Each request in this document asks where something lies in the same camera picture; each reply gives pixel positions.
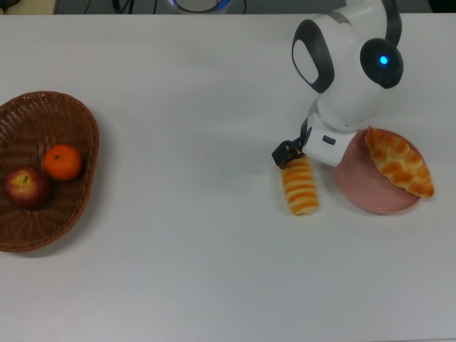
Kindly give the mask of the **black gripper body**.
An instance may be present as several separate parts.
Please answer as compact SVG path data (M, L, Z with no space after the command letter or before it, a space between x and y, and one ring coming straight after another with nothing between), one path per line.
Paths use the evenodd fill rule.
M298 143L299 143L300 148L303 148L307 144L311 131L312 131L312 125L309 124L309 119L307 118L301 125L300 136L298 138Z

